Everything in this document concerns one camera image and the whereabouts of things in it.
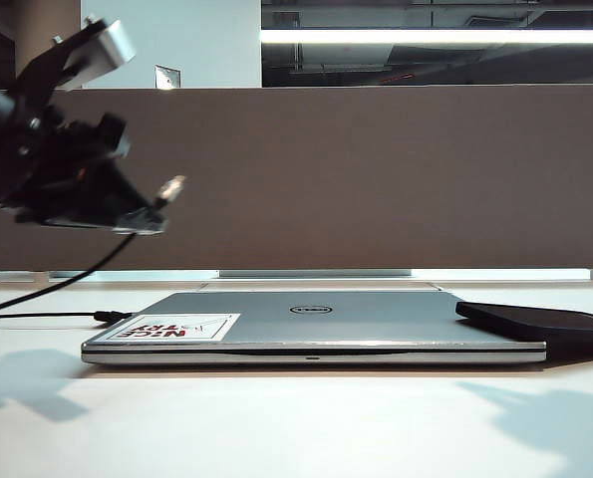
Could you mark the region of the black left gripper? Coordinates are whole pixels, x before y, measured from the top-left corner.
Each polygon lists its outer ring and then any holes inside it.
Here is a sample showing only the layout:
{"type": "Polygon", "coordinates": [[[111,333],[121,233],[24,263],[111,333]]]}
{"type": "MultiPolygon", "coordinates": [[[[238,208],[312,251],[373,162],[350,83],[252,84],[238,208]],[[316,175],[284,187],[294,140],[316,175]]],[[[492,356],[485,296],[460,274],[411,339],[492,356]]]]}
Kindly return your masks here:
{"type": "Polygon", "coordinates": [[[121,21],[91,20],[35,57],[0,90],[0,208],[19,224],[162,233],[167,219],[120,171],[130,148],[126,122],[67,122],[52,102],[130,59],[121,21]]]}

